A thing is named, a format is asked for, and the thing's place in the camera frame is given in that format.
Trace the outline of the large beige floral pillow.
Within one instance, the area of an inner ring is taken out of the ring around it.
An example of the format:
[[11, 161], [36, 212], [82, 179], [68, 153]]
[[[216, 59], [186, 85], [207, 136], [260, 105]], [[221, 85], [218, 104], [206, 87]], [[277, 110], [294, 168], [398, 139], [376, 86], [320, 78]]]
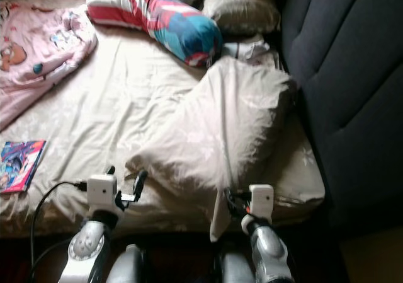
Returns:
[[175, 199], [200, 211], [216, 242], [231, 213], [225, 191], [259, 176], [279, 139], [296, 84], [279, 69], [223, 57], [127, 160]]

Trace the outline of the colourful comic book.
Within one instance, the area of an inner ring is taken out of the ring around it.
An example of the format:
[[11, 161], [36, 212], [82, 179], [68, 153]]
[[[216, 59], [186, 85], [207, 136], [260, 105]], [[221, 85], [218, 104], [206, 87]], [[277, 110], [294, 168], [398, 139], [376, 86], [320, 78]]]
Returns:
[[23, 193], [35, 176], [46, 140], [8, 141], [0, 153], [0, 193]]

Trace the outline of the pink cartoon print blanket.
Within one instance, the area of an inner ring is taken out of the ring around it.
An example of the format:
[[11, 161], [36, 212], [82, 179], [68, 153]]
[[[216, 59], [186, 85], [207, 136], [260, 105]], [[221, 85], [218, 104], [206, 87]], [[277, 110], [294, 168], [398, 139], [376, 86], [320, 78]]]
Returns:
[[78, 69], [97, 43], [84, 9], [0, 1], [0, 129]]

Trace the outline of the silver robot right leg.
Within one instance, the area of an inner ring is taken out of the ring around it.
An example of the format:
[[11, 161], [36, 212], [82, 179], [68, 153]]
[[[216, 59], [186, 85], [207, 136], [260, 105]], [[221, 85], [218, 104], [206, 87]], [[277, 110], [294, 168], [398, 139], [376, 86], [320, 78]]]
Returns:
[[222, 250], [218, 257], [218, 283], [256, 283], [253, 270], [242, 252]]

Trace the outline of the beige floral bed sheet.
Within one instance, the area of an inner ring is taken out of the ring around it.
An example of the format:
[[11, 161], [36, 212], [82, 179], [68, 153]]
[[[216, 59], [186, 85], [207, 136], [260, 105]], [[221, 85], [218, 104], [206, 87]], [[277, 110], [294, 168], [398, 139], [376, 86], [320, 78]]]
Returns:
[[[54, 23], [68, 9], [83, 10], [84, 0], [2, 0], [0, 17], [19, 9], [52, 9]], [[29, 237], [35, 208], [43, 194], [63, 180], [78, 180], [113, 165], [120, 186], [130, 190], [127, 160], [157, 134], [169, 116], [205, 76], [138, 30], [96, 27], [97, 47], [78, 69], [46, 92], [0, 133], [8, 142], [46, 140], [40, 162], [25, 191], [0, 194], [0, 237]], [[325, 185], [313, 149], [293, 111], [279, 137], [262, 150], [258, 174], [249, 184], [272, 185], [271, 218], [276, 224], [308, 219], [325, 199]], [[177, 199], [147, 182], [143, 197], [130, 205], [116, 234], [195, 231], [207, 234], [210, 220], [192, 200]], [[41, 207], [35, 235], [71, 233], [88, 213], [86, 194], [60, 186]]]

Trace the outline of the red blue striped pillow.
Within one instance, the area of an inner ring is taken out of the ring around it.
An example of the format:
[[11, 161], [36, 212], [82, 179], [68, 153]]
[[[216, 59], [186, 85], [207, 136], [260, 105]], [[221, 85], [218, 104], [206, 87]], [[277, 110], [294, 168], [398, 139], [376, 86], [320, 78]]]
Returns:
[[92, 23], [147, 33], [186, 65], [208, 69], [224, 36], [212, 18], [180, 0], [86, 0]]

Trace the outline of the small white printed cloth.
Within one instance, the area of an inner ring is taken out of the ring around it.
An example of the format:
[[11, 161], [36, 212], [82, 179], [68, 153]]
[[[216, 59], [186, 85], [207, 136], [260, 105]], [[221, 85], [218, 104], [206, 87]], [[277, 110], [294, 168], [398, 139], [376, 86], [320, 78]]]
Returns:
[[252, 65], [264, 65], [281, 69], [279, 53], [264, 39], [262, 35], [240, 41], [224, 43], [222, 55], [230, 56]]

